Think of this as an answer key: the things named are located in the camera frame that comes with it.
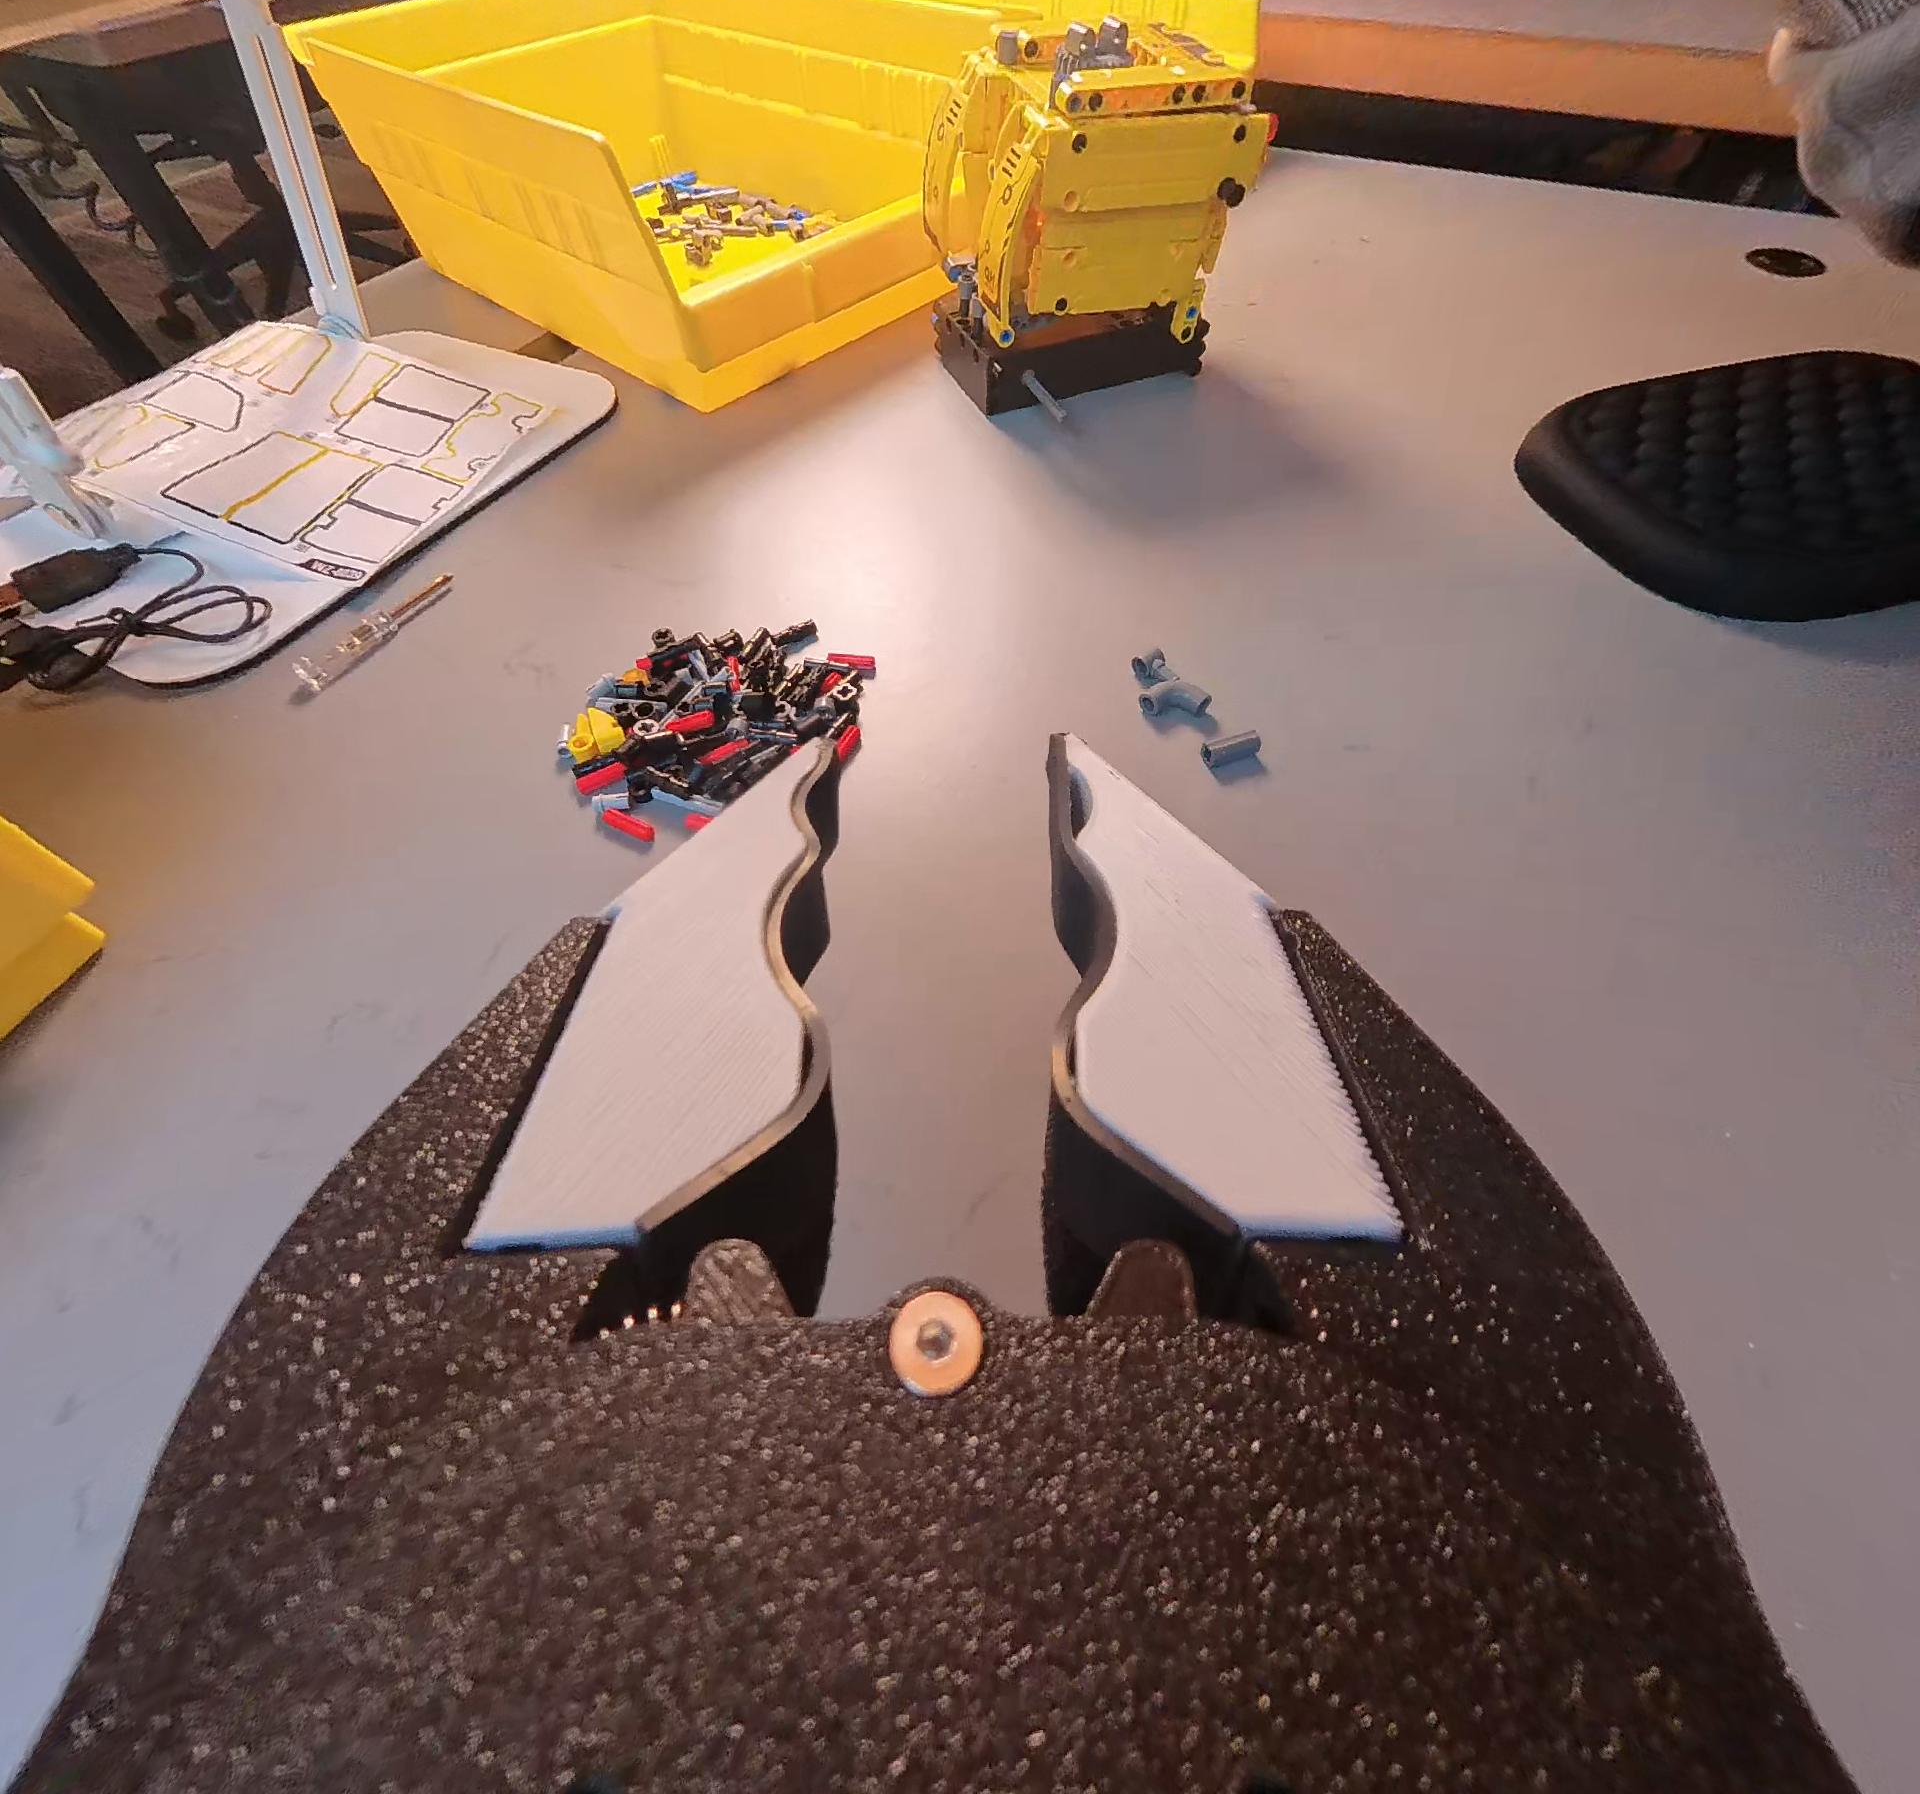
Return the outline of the yellow bin with divider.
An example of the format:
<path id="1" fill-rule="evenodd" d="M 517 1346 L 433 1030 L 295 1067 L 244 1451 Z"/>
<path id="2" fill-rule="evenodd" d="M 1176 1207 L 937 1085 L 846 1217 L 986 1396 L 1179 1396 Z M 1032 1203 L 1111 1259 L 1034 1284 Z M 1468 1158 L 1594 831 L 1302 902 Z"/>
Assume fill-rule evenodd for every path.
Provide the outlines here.
<path id="1" fill-rule="evenodd" d="M 995 25 L 1105 14 L 1258 55 L 1261 0 L 411 0 L 294 49 L 436 272 L 714 413 L 949 293 L 922 219 L 947 87 Z M 630 187 L 680 170 L 838 226 L 672 270 Z"/>

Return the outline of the person's right forearm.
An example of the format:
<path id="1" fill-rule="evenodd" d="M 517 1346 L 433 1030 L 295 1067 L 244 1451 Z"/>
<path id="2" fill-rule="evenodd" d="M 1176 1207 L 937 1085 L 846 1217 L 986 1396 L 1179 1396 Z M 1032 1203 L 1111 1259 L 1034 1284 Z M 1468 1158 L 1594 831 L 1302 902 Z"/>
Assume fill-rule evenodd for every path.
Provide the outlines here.
<path id="1" fill-rule="evenodd" d="M 1884 261 L 1917 262 L 1917 0 L 1781 0 L 1767 79 L 1814 198 Z"/>

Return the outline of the heap of assorted small parts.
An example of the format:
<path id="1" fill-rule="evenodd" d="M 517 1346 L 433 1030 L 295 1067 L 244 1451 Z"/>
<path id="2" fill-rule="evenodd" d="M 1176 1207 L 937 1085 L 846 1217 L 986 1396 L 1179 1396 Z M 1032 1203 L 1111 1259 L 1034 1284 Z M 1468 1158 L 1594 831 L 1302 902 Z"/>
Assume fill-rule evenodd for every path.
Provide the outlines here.
<path id="1" fill-rule="evenodd" d="M 803 209 L 699 170 L 631 183 L 630 198 L 667 266 L 702 279 L 756 266 L 778 247 L 803 247 L 840 224 L 830 210 Z"/>

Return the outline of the white wooden book stand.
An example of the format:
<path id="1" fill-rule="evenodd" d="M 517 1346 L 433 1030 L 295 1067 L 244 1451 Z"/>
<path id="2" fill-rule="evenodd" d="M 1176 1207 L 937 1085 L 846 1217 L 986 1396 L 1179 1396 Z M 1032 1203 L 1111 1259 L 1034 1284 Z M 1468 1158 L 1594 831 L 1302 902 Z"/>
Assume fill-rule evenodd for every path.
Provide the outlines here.
<path id="1" fill-rule="evenodd" d="M 189 2 L 196 0 L 1 0 L 3 51 Z M 308 329 L 463 360 L 483 380 L 527 384 L 556 406 L 556 416 L 465 508 L 375 564 L 366 579 L 341 580 L 168 530 L 141 510 L 115 510 L 105 497 L 77 484 L 81 459 L 59 433 L 70 415 L 49 418 L 26 379 L 6 366 L 3 520 L 15 522 L 19 535 L 3 539 L 3 690 L 34 687 L 66 694 L 105 670 L 143 687 L 174 689 L 247 668 L 556 459 L 613 409 L 613 388 L 588 372 L 433 333 L 371 334 L 301 79 L 272 0 L 215 2 L 289 213 L 315 311 Z M 301 327 L 250 321 L 220 343 L 253 325 Z"/>

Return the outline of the white sticker sheet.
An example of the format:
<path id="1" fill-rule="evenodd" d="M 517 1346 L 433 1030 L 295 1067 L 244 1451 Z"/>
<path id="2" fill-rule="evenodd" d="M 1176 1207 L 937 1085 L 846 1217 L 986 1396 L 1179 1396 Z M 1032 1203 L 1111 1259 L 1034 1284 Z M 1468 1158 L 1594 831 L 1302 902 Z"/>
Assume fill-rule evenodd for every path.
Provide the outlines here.
<path id="1" fill-rule="evenodd" d="M 556 415 L 465 360 L 256 323 L 59 436 L 77 487 L 118 513 L 359 583 L 467 508 Z"/>

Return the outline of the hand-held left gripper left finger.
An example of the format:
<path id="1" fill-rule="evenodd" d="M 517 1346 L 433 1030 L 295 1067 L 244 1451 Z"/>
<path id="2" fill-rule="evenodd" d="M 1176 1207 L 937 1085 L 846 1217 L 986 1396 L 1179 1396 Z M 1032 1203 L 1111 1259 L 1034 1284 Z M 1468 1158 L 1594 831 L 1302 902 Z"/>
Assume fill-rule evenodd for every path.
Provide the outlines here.
<path id="1" fill-rule="evenodd" d="M 591 925 L 461 1228 L 474 1254 L 610 1250 L 575 1342 L 689 1312 L 716 1244 L 756 1250 L 775 1311 L 820 1305 L 838 1136 L 803 983 L 840 780 L 830 740 L 781 755 Z"/>

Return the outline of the grey desk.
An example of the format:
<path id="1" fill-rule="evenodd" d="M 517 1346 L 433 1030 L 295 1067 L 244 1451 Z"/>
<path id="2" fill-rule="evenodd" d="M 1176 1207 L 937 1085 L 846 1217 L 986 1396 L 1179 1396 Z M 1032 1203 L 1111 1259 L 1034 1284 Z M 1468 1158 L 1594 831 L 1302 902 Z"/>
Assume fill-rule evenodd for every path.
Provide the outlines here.
<path id="1" fill-rule="evenodd" d="M 3 818 L 93 878 L 3 1043 L 1 1726 L 57 1704 L 152 1463 L 329 1165 L 568 919 L 672 855 L 558 772 L 657 627 L 875 658 L 825 872 L 825 1307 L 1043 1305 L 1047 737 L 1312 913 L 1544 1158 L 1666 1357 L 1861 1788 L 1915 1782 L 1915 608 L 1747 628 L 1576 546 L 1572 397 L 1915 357 L 1833 222 L 1275 153 L 1205 366 L 984 418 L 903 319 L 615 415 L 217 687 L 3 700 Z M 315 699 L 294 663 L 450 574 Z M 1140 712 L 1162 650 L 1204 719 Z M 1201 740 L 1259 731 L 1259 766 Z"/>

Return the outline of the pile of black red pins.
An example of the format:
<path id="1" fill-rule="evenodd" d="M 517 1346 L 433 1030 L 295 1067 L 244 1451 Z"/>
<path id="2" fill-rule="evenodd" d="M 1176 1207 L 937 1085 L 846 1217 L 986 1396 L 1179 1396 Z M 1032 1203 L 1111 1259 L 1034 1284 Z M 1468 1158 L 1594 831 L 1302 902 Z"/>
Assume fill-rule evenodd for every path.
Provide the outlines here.
<path id="1" fill-rule="evenodd" d="M 588 687 L 556 735 L 556 769 L 603 837 L 699 832 L 796 753 L 848 762 L 875 677 L 873 654 L 821 649 L 812 620 L 659 627 Z"/>

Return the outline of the small clear-handled screwdriver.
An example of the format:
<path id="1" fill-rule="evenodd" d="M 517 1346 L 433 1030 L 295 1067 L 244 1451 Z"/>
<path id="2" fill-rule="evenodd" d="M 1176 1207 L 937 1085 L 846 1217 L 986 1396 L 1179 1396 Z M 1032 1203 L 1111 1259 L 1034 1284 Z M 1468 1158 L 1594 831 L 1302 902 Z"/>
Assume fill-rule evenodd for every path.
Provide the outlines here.
<path id="1" fill-rule="evenodd" d="M 451 574 L 436 574 L 407 596 L 398 600 L 393 606 L 371 611 L 351 631 L 348 631 L 346 636 L 341 636 L 324 652 L 295 658 L 294 678 L 297 699 L 317 699 L 339 678 L 346 678 L 355 667 L 386 646 L 401 628 L 409 627 L 436 602 L 444 600 L 451 591 L 451 585 Z"/>

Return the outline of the yellow block robot model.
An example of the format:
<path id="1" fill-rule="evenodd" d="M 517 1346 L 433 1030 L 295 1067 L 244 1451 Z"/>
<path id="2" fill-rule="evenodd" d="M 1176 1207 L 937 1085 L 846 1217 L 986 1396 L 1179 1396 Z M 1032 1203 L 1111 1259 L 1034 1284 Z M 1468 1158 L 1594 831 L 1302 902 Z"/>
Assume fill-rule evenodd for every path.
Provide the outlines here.
<path id="1" fill-rule="evenodd" d="M 932 119 L 924 230 L 947 376 L 988 418 L 1196 379 L 1205 281 L 1273 126 L 1252 77 L 1164 23 L 995 25 Z"/>

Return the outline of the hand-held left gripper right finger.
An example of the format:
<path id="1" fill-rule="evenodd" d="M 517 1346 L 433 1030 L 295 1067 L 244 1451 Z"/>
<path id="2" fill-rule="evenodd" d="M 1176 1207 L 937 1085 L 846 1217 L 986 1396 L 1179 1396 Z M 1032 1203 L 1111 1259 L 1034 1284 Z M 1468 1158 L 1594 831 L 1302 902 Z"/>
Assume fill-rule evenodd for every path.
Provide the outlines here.
<path id="1" fill-rule="evenodd" d="M 1047 1311 L 1122 1302 L 1122 1254 L 1169 1287 L 1141 1311 L 1284 1329 L 1289 1262 L 1406 1252 L 1406 1189 L 1284 911 L 1164 805 L 1058 733 L 1049 907 L 1074 970 L 1042 1163 Z"/>

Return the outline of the yellow plastic bin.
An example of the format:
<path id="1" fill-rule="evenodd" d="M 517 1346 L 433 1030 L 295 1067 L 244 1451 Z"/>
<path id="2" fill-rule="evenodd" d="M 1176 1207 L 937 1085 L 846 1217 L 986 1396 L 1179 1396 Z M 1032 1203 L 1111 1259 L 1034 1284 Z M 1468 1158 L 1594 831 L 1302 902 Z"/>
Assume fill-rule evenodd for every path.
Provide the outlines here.
<path id="1" fill-rule="evenodd" d="M 105 937 L 83 919 L 93 880 L 1 820 L 1 1039 L 73 981 Z"/>

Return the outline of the black wrist rest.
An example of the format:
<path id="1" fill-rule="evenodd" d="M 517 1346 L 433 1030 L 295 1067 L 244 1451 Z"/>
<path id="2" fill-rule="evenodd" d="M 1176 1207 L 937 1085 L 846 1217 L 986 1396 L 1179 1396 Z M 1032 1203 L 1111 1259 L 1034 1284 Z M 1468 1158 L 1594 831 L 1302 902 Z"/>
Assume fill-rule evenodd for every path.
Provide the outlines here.
<path id="1" fill-rule="evenodd" d="M 1544 415 L 1513 473 L 1668 602 L 1806 625 L 1917 598 L 1917 366 L 1810 351 L 1658 374 Z"/>

